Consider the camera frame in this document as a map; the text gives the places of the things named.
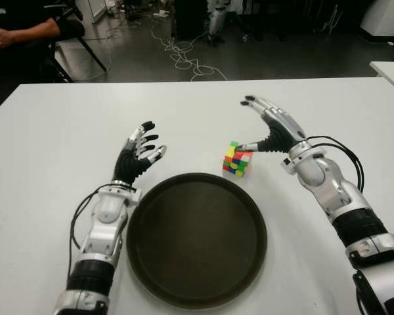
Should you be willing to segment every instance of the robotic arm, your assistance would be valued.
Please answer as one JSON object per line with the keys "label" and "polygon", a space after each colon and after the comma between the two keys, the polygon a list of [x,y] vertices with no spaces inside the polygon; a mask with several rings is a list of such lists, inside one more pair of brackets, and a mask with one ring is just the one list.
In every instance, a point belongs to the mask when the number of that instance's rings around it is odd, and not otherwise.
{"label": "robotic arm", "polygon": [[394,234],[389,233],[359,189],[344,179],[336,162],[313,147],[302,128],[273,103],[246,96],[242,105],[253,108],[269,126],[265,140],[244,144],[236,151],[283,152],[282,162],[302,186],[313,193],[346,247],[345,253],[357,272],[359,308],[369,315],[394,315]]}
{"label": "robotic arm", "polygon": [[166,146],[160,146],[140,158],[143,153],[155,148],[154,145],[144,145],[158,138],[157,135],[144,136],[154,127],[148,121],[134,131],[120,152],[111,184],[97,190],[100,200],[92,210],[92,227],[68,276],[66,290],[57,300],[53,315],[107,313],[112,277],[121,252],[121,232],[127,224],[127,210],[133,210],[141,198],[141,191],[131,185],[166,152]]}

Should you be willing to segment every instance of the chair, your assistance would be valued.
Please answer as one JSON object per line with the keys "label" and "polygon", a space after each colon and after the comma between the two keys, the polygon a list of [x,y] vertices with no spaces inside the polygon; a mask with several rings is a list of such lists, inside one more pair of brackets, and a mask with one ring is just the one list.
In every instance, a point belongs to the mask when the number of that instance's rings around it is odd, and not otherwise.
{"label": "chair", "polygon": [[[51,42],[49,59],[57,70],[61,73],[63,78],[72,83],[73,79],[64,70],[60,63],[55,58],[56,42],[65,41],[68,39],[76,38],[85,47],[87,52],[92,56],[92,58],[97,62],[97,64],[106,72],[104,64],[99,60],[90,46],[82,38],[85,35],[85,28],[79,20],[83,20],[83,15],[79,8],[76,6],[74,0],[56,0],[51,5],[45,5],[44,8],[47,12],[55,19],[58,27],[60,28],[60,36],[53,39]],[[69,16],[75,15],[78,20],[68,19]]]}

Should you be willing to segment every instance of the wire bundle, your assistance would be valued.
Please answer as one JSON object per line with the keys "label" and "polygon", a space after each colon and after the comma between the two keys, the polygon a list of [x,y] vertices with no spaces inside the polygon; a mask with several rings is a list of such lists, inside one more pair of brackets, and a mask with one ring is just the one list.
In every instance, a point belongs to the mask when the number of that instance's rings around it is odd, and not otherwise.
{"label": "wire bundle", "polygon": [[197,58],[193,59],[188,59],[186,54],[191,52],[194,49],[194,42],[201,38],[202,36],[205,36],[207,32],[205,31],[201,35],[197,36],[194,38],[191,42],[188,41],[180,41],[178,43],[174,42],[168,42],[164,43],[164,40],[160,37],[156,37],[154,34],[154,29],[159,23],[153,19],[153,17],[150,16],[153,22],[155,22],[155,25],[152,27],[150,30],[150,34],[154,39],[157,39],[160,41],[162,46],[164,46],[164,51],[170,51],[172,52],[169,57],[175,61],[175,68],[178,70],[188,70],[192,68],[192,71],[194,75],[192,76],[190,81],[194,81],[196,77],[203,77],[206,75],[213,75],[215,72],[218,72],[225,81],[228,81],[227,77],[223,74],[221,70],[218,68],[212,67],[212,66],[207,66],[205,64],[200,64]]}
{"label": "wire bundle", "polygon": [[343,151],[349,157],[349,159],[352,161],[352,163],[356,169],[357,188],[361,192],[363,192],[364,182],[365,182],[363,166],[362,166],[362,163],[359,160],[359,158],[356,156],[356,154],[353,153],[353,151],[350,150],[348,147],[346,147],[344,144],[342,144],[341,142],[337,141],[336,139],[334,139],[330,136],[310,136],[307,138],[307,140],[317,139],[317,138],[326,138],[331,141],[334,141],[336,144],[334,144],[334,143],[318,143],[318,144],[313,145],[313,148],[316,148],[318,146],[332,146],[333,148],[337,148],[337,149]]}
{"label": "wire bundle", "polygon": [[68,261],[68,271],[67,271],[67,279],[70,277],[70,271],[72,269],[72,244],[77,247],[77,249],[80,249],[80,244],[77,242],[76,237],[74,235],[74,228],[76,226],[76,221],[77,218],[82,214],[83,210],[89,205],[91,202],[92,198],[94,195],[98,194],[99,190],[104,187],[119,187],[123,189],[129,189],[129,190],[135,190],[132,187],[122,185],[122,184],[105,184],[102,186],[99,186],[94,192],[89,194],[88,196],[85,197],[85,199],[82,200],[82,202],[78,205],[76,211],[74,211],[73,219],[72,222],[70,223],[70,239],[69,239],[69,261]]}

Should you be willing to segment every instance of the dark brown tray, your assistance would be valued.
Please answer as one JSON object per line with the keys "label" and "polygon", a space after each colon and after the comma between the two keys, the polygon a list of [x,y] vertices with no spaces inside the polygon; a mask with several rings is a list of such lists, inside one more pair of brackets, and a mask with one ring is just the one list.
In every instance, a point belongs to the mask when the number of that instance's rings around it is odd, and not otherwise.
{"label": "dark brown tray", "polygon": [[209,308],[241,294],[267,249],[258,207],[243,189],[210,174],[169,178],[135,209],[129,260],[144,286],[167,303]]}

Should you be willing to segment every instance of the rubik's cube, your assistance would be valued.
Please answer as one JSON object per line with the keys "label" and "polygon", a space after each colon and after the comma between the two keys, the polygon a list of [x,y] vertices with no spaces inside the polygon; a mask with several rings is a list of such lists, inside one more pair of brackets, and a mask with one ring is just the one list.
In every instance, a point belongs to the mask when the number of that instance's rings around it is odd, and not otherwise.
{"label": "rubik's cube", "polygon": [[223,160],[222,168],[237,177],[243,177],[245,170],[250,162],[252,152],[235,152],[235,148],[239,146],[239,143],[232,141],[228,148],[228,152]]}

